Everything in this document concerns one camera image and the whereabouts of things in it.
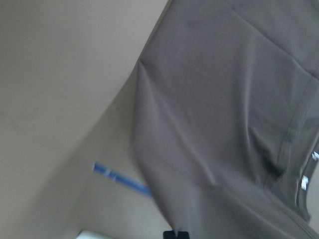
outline blue stick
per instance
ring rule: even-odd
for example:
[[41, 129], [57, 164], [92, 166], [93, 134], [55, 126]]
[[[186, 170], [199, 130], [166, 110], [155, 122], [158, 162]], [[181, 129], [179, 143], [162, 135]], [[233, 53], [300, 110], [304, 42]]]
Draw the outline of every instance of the blue stick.
[[145, 196], [151, 197], [152, 194], [149, 190], [149, 188], [143, 184], [137, 183], [133, 180], [131, 180], [130, 178], [127, 178], [119, 173], [117, 173], [116, 171], [113, 171], [111, 169], [108, 169], [106, 166], [95, 162], [93, 164], [93, 172], [99, 173], [102, 176], [104, 176], [105, 178], [109, 178], [114, 182], [119, 182], [139, 193], [144, 194]]

